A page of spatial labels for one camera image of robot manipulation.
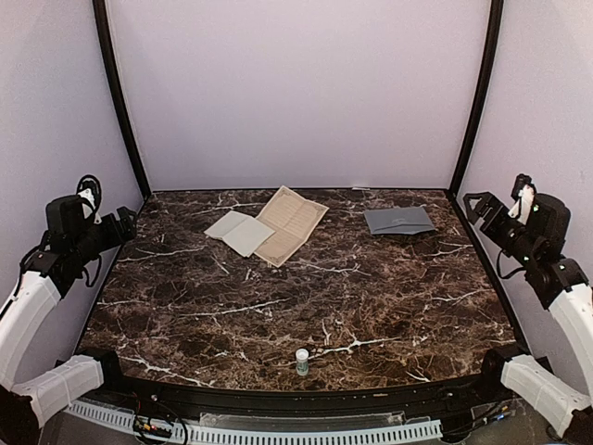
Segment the beige letter paper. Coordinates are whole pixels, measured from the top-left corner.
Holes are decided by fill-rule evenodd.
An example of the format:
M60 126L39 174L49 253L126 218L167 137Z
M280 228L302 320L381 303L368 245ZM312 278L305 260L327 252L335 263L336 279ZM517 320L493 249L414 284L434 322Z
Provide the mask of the beige letter paper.
M224 242L244 258L250 257L275 231L256 218L230 210L205 235Z

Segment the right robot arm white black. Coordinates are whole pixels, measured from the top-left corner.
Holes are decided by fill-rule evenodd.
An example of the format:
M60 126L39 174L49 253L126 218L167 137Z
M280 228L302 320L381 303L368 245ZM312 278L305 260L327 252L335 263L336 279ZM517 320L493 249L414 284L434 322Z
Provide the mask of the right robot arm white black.
M463 198L467 219L480 222L481 232L501 254L518 261L541 306L566 335L583 372L592 381L592 287L577 261L562 249L571 212L558 198L539 193L530 176L519 174L511 191L512 207L490 192ZM592 441L592 394L581 393L548 371L518 346L490 350L473 394L494 401L506 389L542 415L555 435L571 444Z

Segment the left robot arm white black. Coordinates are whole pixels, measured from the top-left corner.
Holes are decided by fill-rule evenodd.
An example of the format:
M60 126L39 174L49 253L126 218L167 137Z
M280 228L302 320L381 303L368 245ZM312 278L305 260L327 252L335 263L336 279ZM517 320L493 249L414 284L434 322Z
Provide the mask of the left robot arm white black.
M137 214L126 207L101 215L102 187L84 175L72 195L45 207L46 230L38 245L19 262L12 294L1 308L1 439L35 442L44 425L79 397L96 390L111 404L131 396L130 382L120 376L116 353L75 354L55 368L20 383L17 371L47 316L82 280L95 286L99 274L89 264L103 265L103 254L136 236Z

